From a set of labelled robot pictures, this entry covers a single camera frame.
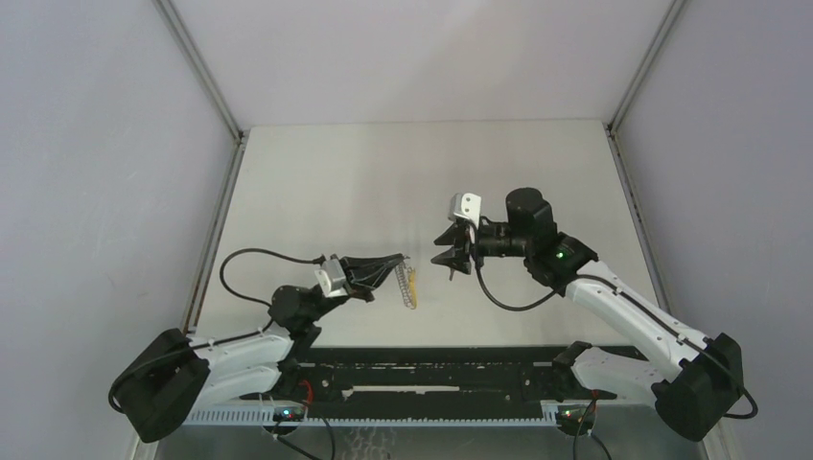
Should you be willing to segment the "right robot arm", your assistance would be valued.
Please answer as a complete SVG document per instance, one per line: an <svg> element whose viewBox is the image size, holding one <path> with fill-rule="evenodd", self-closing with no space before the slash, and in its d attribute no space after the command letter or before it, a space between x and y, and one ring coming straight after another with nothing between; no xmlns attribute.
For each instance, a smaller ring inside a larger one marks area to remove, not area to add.
<svg viewBox="0 0 813 460"><path fill-rule="evenodd" d="M539 190L511 191L505 209L507 219L493 221L482 215L479 195L453 195L451 224L434 241L444 250L432 263L476 275L484 295L505 311L530 311L555 296L567 298L627 338L642 355L634 359L576 341L553 363L560 395L577 399L597 390L647 405L675 433L694 442L721 420L736 418L732 408L740 400L750 405L743 419L757 415L758 404L745 384L742 351L732 337L710 337L631 289L594 250L559 230ZM482 274L489 258L521 259L531 278L550 292L525 306L501 302Z"/></svg>

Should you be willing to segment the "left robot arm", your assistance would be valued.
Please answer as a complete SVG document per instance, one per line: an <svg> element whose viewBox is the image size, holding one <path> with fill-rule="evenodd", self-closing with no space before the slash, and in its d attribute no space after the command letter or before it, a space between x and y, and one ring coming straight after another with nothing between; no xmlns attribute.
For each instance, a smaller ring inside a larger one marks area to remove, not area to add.
<svg viewBox="0 0 813 460"><path fill-rule="evenodd" d="M226 338L189 336L178 328L160 333L111 383L107 402L127 417L141 441L159 441L187 418L212 405L256 396L292 399L306 390L301 359L319 337L318 321L351 300L366 303L402 253L354 258L319 256L313 287L283 285L257 302L268 321Z"/></svg>

